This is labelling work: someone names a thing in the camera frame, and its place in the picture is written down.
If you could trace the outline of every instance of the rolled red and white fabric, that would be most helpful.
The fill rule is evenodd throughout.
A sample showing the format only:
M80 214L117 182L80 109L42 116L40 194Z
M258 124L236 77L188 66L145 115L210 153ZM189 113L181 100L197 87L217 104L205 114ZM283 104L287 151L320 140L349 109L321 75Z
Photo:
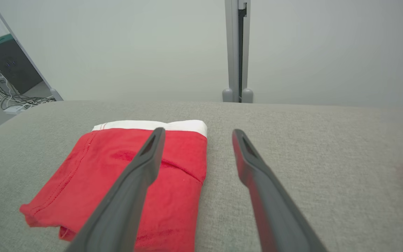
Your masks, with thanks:
M137 250L193 251L206 177L203 121L113 121L80 137L60 168L20 212L30 226L60 226L72 240L157 127L166 129L160 172L147 190Z

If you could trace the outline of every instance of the red object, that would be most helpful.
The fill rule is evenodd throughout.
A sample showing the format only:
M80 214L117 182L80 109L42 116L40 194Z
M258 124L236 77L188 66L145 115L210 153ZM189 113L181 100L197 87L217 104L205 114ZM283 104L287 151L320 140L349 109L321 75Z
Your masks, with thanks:
M21 206L26 222L60 226L59 238L71 241L151 133L112 128L83 135L32 202ZM194 250L206 145L206 136L198 132L166 131L160 172L147 191L136 249Z

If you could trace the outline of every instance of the red cloth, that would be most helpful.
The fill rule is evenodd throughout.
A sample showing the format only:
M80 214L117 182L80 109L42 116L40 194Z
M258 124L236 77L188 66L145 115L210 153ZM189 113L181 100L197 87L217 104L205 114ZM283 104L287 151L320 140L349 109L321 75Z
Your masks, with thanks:
M60 226L60 239L72 240L151 133L113 128L83 135L32 202L21 206L26 222ZM160 172L147 191L136 249L194 250L206 145L200 133L166 131Z

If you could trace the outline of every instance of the white fabric trim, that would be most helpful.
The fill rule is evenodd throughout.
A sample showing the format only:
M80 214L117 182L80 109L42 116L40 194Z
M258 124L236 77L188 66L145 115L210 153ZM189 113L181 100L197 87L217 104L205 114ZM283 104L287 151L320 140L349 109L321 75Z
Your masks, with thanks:
M193 131L207 138L208 127L200 120L174 121L170 123L161 121L111 121L94 126L93 131L107 129L140 129L152 131L159 127L163 127L167 131Z

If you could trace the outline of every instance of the red garment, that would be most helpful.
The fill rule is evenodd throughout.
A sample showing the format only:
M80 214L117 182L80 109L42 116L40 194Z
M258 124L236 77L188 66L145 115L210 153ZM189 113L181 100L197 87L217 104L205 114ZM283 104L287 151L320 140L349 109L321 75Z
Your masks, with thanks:
M136 249L194 250L206 176L206 125L201 123L205 134L166 130L160 172L147 191ZM32 202L21 206L30 226L60 226L60 239L72 240L152 133L104 126L83 135Z

